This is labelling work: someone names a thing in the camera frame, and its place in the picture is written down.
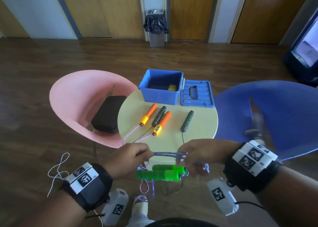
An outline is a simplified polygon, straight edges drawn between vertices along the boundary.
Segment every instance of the leg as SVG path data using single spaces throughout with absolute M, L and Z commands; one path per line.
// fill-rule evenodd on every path
M 145 227 L 154 222 L 147 217 L 148 199 L 145 195 L 139 195 L 133 202 L 132 216 L 126 227 Z

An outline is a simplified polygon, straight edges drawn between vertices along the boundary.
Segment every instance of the black trash bag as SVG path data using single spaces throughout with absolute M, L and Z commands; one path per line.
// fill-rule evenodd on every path
M 153 34 L 167 34 L 169 33 L 168 24 L 166 20 L 166 13 L 146 15 L 145 23 L 143 25 L 146 32 Z

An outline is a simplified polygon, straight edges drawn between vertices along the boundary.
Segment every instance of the yellow table top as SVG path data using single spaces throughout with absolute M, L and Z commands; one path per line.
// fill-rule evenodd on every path
M 177 105 L 165 105 L 166 112 L 172 113 L 171 117 L 157 136 L 138 141 L 148 144 L 153 152 L 176 152 L 183 144 L 180 128 L 190 110 L 194 111 L 193 118 L 185 133 L 184 141 L 192 139 L 214 138 L 217 132 L 218 118 L 216 108 L 182 106 L 180 104 L 180 94 L 178 95 Z M 122 138 L 129 134 L 139 123 L 141 118 L 147 113 L 153 103 L 145 102 L 140 90 L 134 91 L 122 104 L 118 114 L 118 130 Z M 153 119 L 156 117 L 164 104 L 157 104 L 157 109 L 152 113 L 148 122 L 144 126 L 138 127 L 130 134 L 125 143 L 130 143 L 138 139 L 150 127 Z M 144 136 L 150 135 L 151 128 Z M 154 156 L 150 159 L 147 168 L 152 169 L 155 164 L 175 164 L 175 158 Z

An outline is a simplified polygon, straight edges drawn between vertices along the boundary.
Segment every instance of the wooden door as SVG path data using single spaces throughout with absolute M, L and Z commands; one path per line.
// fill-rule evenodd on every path
M 170 39 L 207 39 L 214 2 L 170 0 Z
M 111 37 L 99 0 L 64 0 L 83 37 Z
M 30 37 L 2 0 L 0 0 L 0 29 L 7 37 Z
M 305 0 L 246 0 L 232 43 L 278 44 Z
M 112 37 L 144 38 L 139 0 L 100 0 Z

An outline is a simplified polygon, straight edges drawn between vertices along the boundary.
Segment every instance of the yellow object in box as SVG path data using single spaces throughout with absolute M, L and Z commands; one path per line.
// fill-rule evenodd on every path
M 176 86 L 176 85 L 169 85 L 168 90 L 170 90 L 170 91 L 177 91 L 177 90 L 178 90 L 178 88 L 177 88 L 177 86 Z

